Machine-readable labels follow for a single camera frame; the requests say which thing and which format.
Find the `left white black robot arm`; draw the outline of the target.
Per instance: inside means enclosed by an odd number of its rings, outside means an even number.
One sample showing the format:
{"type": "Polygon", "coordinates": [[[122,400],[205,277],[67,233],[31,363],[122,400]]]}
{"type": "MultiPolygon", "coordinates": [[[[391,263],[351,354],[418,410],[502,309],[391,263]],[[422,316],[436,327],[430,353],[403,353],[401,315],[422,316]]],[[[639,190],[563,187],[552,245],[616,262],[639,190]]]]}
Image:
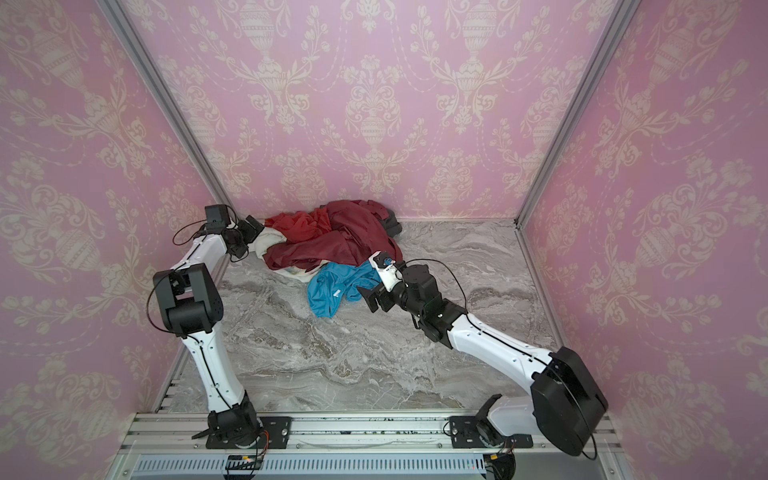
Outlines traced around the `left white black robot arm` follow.
{"type": "Polygon", "coordinates": [[[213,274],[227,262],[244,259],[263,225],[241,219],[225,204],[205,208],[187,252],[170,269],[153,275],[148,298],[157,302],[156,330],[180,339],[203,382],[207,427],[195,434],[209,448],[254,448],[265,428],[235,374],[221,338],[224,304],[213,274]]]}

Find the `white shirt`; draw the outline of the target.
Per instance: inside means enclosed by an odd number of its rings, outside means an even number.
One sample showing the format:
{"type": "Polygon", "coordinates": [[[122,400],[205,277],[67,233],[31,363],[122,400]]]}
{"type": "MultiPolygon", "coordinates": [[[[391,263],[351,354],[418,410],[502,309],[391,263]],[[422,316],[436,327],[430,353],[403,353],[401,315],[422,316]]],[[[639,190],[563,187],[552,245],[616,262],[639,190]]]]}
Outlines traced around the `white shirt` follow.
{"type": "MultiPolygon", "coordinates": [[[[265,227],[255,238],[253,242],[249,244],[249,252],[255,254],[257,258],[263,260],[267,253],[267,250],[278,244],[286,242],[286,237],[273,228],[265,227]]],[[[305,284],[311,282],[311,280],[321,271],[321,269],[328,263],[327,260],[323,260],[317,267],[304,270],[295,266],[289,266],[287,268],[274,270],[274,273],[292,280],[296,280],[305,284]]]]}

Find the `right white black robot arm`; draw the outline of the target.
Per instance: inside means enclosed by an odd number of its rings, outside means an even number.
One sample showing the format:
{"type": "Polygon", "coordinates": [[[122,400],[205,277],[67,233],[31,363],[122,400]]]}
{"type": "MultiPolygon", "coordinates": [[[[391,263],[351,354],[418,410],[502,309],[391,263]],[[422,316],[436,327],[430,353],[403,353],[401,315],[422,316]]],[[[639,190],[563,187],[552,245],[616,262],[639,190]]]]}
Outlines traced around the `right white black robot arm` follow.
{"type": "Polygon", "coordinates": [[[472,420],[481,443],[509,448],[517,436],[534,433],[574,457],[597,443],[609,403],[577,352],[537,347],[489,326],[445,298],[424,264],[396,262],[384,252],[369,262],[380,281],[359,292],[371,312],[400,308],[430,341],[485,363],[527,391],[526,400],[494,394],[485,401],[472,420]]]}

